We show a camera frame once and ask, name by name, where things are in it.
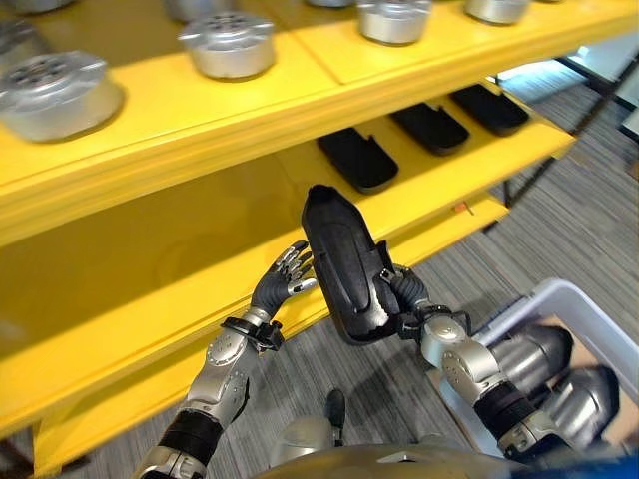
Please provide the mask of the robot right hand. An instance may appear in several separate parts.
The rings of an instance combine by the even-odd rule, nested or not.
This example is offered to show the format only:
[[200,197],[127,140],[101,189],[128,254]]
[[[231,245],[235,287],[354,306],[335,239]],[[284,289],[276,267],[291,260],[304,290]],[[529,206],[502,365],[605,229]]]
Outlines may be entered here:
[[394,296],[396,308],[392,312],[395,315],[423,316],[423,311],[429,306],[429,295],[425,284],[411,268],[396,264],[395,270],[383,269],[379,278],[389,286]]

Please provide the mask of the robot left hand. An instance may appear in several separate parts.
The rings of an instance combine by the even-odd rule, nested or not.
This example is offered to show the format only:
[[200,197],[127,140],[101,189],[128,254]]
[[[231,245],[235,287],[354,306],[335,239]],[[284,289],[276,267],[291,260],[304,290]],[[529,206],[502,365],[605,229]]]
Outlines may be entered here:
[[313,254],[300,239],[287,247],[262,276],[251,297],[251,309],[274,318],[291,297],[318,286],[312,274]]

